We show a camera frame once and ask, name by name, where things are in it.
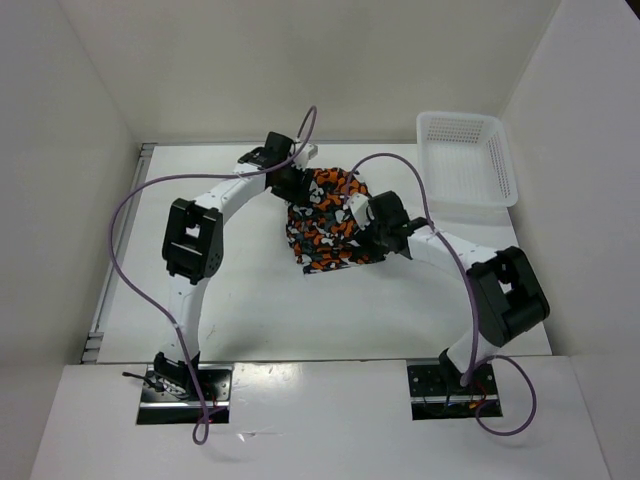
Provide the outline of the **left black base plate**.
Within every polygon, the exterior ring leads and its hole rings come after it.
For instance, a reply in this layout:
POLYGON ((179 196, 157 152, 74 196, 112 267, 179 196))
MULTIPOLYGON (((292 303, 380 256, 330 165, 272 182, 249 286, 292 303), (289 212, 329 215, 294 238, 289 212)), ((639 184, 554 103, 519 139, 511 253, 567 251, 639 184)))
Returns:
MULTIPOLYGON (((233 367, 205 365, 198 378, 209 411, 209 423, 228 424, 233 367)), ((147 366, 141 389, 137 425, 194 425, 203 417, 198 396, 172 387, 147 366)))

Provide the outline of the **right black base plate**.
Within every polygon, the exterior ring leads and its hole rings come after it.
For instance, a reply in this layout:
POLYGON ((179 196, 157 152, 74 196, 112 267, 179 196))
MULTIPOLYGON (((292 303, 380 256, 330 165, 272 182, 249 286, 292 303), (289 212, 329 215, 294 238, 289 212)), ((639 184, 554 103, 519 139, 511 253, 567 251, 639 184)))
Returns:
POLYGON ((408 386, 412 419, 444 420, 502 416, 497 384, 491 365, 479 367, 468 386, 448 381, 436 360, 408 362, 408 386))

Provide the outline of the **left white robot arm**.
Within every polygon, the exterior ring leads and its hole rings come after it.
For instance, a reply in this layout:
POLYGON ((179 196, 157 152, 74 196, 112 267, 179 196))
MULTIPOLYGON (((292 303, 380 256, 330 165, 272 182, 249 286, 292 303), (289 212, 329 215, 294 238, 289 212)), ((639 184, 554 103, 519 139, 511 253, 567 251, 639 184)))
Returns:
POLYGON ((225 223, 266 190, 288 202, 301 199, 311 181, 307 166, 317 151, 314 144, 271 132, 209 191, 172 203, 162 258, 169 274, 168 312, 176 338, 160 348, 153 368, 175 398, 191 398, 200 385, 199 323, 209 281, 222 264, 225 223))

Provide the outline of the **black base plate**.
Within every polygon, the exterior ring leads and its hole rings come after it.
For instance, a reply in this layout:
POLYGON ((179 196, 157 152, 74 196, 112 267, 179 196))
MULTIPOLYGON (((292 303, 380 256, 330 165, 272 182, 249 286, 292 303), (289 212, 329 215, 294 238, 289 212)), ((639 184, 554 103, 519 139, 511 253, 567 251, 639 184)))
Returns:
MULTIPOLYGON (((228 424, 233 367, 205 365, 198 378, 209 411, 209 423, 228 424)), ((147 366, 141 389, 137 425, 194 425, 203 417, 198 396, 172 387, 147 366)))
POLYGON ((444 420, 502 416, 497 384, 491 365, 479 367, 468 386, 448 381, 436 360, 408 362, 408 386, 412 419, 444 420))

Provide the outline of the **orange camouflage shorts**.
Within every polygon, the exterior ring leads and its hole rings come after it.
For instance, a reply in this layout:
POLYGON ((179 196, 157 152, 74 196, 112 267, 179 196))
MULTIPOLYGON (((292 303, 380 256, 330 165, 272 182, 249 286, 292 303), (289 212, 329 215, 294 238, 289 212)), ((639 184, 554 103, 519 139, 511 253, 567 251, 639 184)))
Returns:
POLYGON ((287 207, 285 223, 288 246, 302 272, 324 273, 384 260, 384 253, 364 244, 344 203, 345 192, 370 195, 361 177, 338 167, 315 168, 309 173, 308 193, 302 203, 287 207))

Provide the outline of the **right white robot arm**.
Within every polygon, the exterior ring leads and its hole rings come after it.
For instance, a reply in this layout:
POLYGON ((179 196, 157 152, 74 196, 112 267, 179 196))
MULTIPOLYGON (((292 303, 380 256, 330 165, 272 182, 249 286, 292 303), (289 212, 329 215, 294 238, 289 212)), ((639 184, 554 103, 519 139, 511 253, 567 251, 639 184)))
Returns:
POLYGON ((549 302, 520 248, 496 250, 439 230, 424 217, 411 219, 392 191, 354 194, 347 206, 364 239, 382 252, 424 262, 463 281, 472 326, 438 357, 438 378, 446 391, 464 391, 482 361, 549 316, 549 302))

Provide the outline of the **aluminium table edge rail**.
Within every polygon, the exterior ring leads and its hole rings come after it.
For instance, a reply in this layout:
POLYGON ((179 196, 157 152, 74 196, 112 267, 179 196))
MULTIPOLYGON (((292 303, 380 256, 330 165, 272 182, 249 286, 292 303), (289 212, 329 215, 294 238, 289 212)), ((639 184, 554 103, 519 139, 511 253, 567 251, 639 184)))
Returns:
MULTIPOLYGON (((156 143, 144 143, 141 145, 136 170, 132 181, 132 189, 135 189, 147 179, 150 162, 156 147, 156 143)), ((123 262, 126 249, 129 244, 133 224, 140 202, 140 194, 136 194, 126 202, 116 222, 117 229, 112 235, 115 257, 119 263, 123 262)), ((94 311, 92 323, 87 334, 84 349, 80 359, 81 364, 96 364, 99 352, 106 333, 117 287, 120 283, 119 276, 110 265, 102 285, 102 290, 94 311)))

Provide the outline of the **white plastic basket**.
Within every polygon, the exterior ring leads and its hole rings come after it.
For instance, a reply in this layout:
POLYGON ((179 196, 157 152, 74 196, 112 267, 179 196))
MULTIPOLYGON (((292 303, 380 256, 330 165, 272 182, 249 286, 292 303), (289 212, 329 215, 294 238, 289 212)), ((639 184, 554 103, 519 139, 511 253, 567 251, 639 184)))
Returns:
POLYGON ((503 123, 496 117, 427 111, 416 117, 427 196, 480 208, 510 208, 519 194, 503 123))

